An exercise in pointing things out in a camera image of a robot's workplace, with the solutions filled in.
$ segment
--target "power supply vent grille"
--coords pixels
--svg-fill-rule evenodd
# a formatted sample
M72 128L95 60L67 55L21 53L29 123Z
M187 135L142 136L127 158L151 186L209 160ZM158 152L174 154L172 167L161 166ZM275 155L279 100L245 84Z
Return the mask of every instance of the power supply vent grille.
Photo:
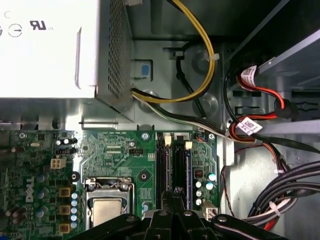
M110 0L110 41L107 88L117 104L130 97L131 35L122 0Z

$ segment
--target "black ram slot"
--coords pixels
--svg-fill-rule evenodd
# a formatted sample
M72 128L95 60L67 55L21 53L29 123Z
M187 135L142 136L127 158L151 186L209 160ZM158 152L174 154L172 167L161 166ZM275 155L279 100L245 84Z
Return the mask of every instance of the black ram slot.
M156 156L155 156L155 169L156 169L156 192L155 192L155 207L156 209L161 209L161 195L166 189L167 170L166 170L166 146L165 139L161 133L157 134L157 144L156 144Z
M183 193L184 206L187 205L187 156L185 143L177 142L172 153L172 187L175 192Z

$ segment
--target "ram slot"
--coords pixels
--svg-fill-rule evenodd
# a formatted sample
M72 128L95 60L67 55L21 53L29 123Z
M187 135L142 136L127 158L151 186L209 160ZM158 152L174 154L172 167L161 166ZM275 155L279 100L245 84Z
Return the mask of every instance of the ram slot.
M166 189L167 176L167 154L164 136L161 133L157 134L155 169L156 169L156 192L155 192L155 206L156 209L161 209L161 195Z
M185 151L186 155L186 209L192 209L193 204L193 194L192 194L192 188L193 188L193 170L192 170L192 155L191 150Z
M184 206L187 205L187 156L184 142L177 142L172 153L172 185L175 192L183 194Z

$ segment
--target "motherboard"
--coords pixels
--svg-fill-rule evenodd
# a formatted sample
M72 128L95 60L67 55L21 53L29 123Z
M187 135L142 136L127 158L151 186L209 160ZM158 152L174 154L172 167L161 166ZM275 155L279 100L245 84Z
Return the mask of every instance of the motherboard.
M219 206L215 136L202 132L0 131L0 234L64 240L180 192L207 220Z

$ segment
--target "ul logo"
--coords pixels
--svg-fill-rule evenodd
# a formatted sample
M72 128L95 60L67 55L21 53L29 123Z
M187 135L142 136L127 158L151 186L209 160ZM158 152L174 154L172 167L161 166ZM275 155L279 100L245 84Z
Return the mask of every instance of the ul logo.
M30 25L33 27L33 30L47 30L44 21L30 21Z

